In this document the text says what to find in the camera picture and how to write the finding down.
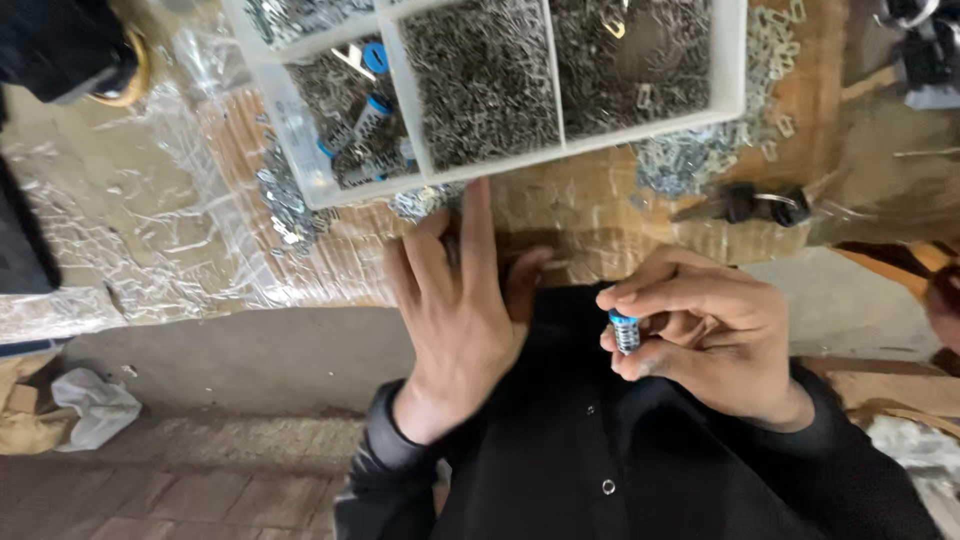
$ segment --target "blue cap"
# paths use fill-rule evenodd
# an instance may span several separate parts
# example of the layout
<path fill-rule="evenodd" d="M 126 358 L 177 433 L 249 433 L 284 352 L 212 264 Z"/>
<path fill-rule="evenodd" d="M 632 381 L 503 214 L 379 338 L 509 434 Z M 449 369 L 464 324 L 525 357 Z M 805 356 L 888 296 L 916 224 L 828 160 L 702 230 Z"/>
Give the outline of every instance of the blue cap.
<path fill-rule="evenodd" d="M 633 324 L 636 324 L 637 321 L 639 321 L 639 319 L 637 319 L 636 317 L 628 317 L 627 315 L 620 313 L 619 311 L 616 310 L 616 308 L 613 308 L 610 311 L 608 311 L 608 314 L 610 315 L 610 321 L 612 323 L 617 323 L 621 325 L 633 325 Z"/>
<path fill-rule="evenodd" d="M 324 145 L 324 142 L 323 142 L 322 140 L 317 139 L 317 146 L 320 147 L 320 151 L 323 152 L 324 154 L 326 154 L 326 156 L 327 156 L 328 158 L 336 158 L 336 157 L 337 157 L 336 154 L 334 154 L 333 152 L 330 152 L 330 149 L 327 148 L 326 145 Z"/>
<path fill-rule="evenodd" d="M 373 73 L 386 73 L 390 69 L 387 61 L 387 49 L 379 41 L 371 41 L 363 48 L 363 63 Z"/>
<path fill-rule="evenodd" d="M 383 114 L 392 114 L 394 112 L 394 106 L 390 105 L 390 101 L 380 94 L 370 94 L 367 96 L 367 103 Z"/>

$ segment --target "plastic storage box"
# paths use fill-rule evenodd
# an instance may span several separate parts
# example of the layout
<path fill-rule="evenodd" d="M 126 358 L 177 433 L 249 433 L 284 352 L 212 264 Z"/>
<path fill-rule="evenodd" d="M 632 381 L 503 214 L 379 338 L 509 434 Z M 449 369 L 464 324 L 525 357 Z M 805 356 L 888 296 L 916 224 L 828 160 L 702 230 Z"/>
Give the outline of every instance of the plastic storage box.
<path fill-rule="evenodd" d="M 554 97 L 560 144 L 501 160 L 482 161 L 437 172 L 423 137 L 422 114 L 415 74 L 409 65 L 400 36 L 399 21 L 417 12 L 457 4 L 464 0 L 375 0 L 374 13 L 347 19 L 341 26 L 304 37 L 279 50 L 271 50 L 244 12 L 245 0 L 226 0 L 226 10 L 273 122 L 283 152 L 312 209 L 391 195 L 405 189 L 476 178 L 556 160 L 616 144 L 678 130 L 694 129 L 739 116 L 745 106 L 747 0 L 713 0 L 710 28 L 709 105 L 705 110 L 645 123 L 602 135 L 564 137 L 563 107 L 548 0 L 542 0 L 546 38 L 552 64 Z M 350 189 L 341 189 L 333 178 L 331 160 L 321 152 L 318 133 L 306 104 L 297 94 L 284 64 L 316 56 L 359 37 L 380 34 L 390 62 L 398 106 L 413 144 L 419 174 L 393 177 Z"/>

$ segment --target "metal staple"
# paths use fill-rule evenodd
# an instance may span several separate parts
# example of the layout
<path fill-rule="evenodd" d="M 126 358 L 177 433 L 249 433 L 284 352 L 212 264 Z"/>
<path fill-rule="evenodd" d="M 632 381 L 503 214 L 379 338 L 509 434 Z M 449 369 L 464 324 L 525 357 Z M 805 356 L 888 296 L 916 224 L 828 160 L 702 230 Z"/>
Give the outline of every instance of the metal staple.
<path fill-rule="evenodd" d="M 388 206 L 397 217 L 419 222 L 439 209 L 458 209 L 466 188 L 463 182 L 418 187 L 394 195 Z"/>
<path fill-rule="evenodd" d="M 362 48 L 374 40 L 379 40 L 379 36 L 358 39 L 354 45 Z M 309 61 L 288 63 L 286 68 L 297 93 L 313 115 L 321 139 L 344 125 L 352 128 L 372 92 L 396 103 L 396 91 L 389 73 L 378 75 L 371 81 L 330 51 L 324 51 Z M 364 160 L 393 150 L 404 135 L 403 118 L 399 110 L 395 110 L 383 129 L 363 141 L 348 144 L 333 161 L 333 172 L 340 187 L 356 187 L 344 182 L 344 173 L 358 168 Z"/>
<path fill-rule="evenodd" d="M 260 198 L 273 214 L 274 229 L 280 233 L 283 243 L 290 246 L 295 256 L 308 257 L 317 234 L 328 233 L 339 214 L 336 209 L 315 212 L 307 207 L 283 150 L 273 134 L 267 134 L 271 144 L 265 150 L 263 168 L 256 171 Z M 271 253 L 277 256 L 277 248 Z"/>
<path fill-rule="evenodd" d="M 746 111 L 730 122 L 632 143 L 637 185 L 667 197 L 700 193 L 704 185 L 736 165 L 738 149 L 744 145 L 761 148 L 765 158 L 776 160 L 777 139 L 786 121 L 773 114 L 777 102 L 771 94 L 776 83 L 793 70 L 801 46 L 793 40 L 791 27 L 804 20 L 803 0 L 795 0 L 786 12 L 750 9 Z M 775 126 L 778 120 L 784 122 L 779 128 Z M 783 135 L 795 133 L 792 119 L 789 124 Z"/>
<path fill-rule="evenodd" d="M 373 0 L 245 0 L 244 12 L 264 42 L 278 49 L 352 16 L 373 13 Z"/>
<path fill-rule="evenodd" d="M 550 10 L 567 136 L 707 107 L 711 0 L 551 0 Z M 662 47 L 643 58 L 648 27 L 659 28 Z"/>
<path fill-rule="evenodd" d="M 560 142 L 539 0 L 470 0 L 400 22 L 437 170 Z"/>

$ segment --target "hand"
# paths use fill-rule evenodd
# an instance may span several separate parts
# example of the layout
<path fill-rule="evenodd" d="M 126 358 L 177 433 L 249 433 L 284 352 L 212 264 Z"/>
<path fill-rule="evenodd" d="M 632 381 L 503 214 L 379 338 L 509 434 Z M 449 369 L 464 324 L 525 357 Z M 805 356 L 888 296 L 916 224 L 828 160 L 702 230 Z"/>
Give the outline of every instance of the hand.
<path fill-rule="evenodd" d="M 411 441 L 429 444 L 463 423 L 513 367 L 526 340 L 540 268 L 552 256 L 520 257 L 500 294 L 490 186 L 467 187 L 461 268 L 451 268 L 440 236 L 442 211 L 387 246 L 386 270 L 413 340 L 417 362 L 394 400 L 394 420 Z"/>
<path fill-rule="evenodd" d="M 790 379 L 786 302 L 773 285 L 664 247 L 601 291 L 597 305 L 648 318 L 659 335 L 624 356 L 612 328 L 603 333 L 600 345 L 625 380 L 666 377 L 704 405 L 769 430 L 792 432 L 813 422 L 810 397 Z"/>
<path fill-rule="evenodd" d="M 956 261 L 930 278 L 924 304 L 930 327 L 940 342 L 960 352 L 960 265 Z"/>

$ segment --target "black shirt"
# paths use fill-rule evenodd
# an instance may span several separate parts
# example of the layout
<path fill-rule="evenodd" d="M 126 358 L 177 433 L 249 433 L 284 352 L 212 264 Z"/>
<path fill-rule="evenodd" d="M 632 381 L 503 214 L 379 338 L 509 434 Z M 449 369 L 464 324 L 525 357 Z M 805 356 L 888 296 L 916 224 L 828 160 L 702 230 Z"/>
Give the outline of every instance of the black shirt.
<path fill-rule="evenodd" d="M 431 447 L 406 440 L 380 388 L 335 506 L 339 540 L 941 538 L 906 473 L 828 389 L 793 377 L 813 424 L 774 433 L 661 378 L 625 382 L 596 345 L 595 289 L 541 293 L 517 366 Z M 435 465 L 452 468 L 435 517 Z"/>

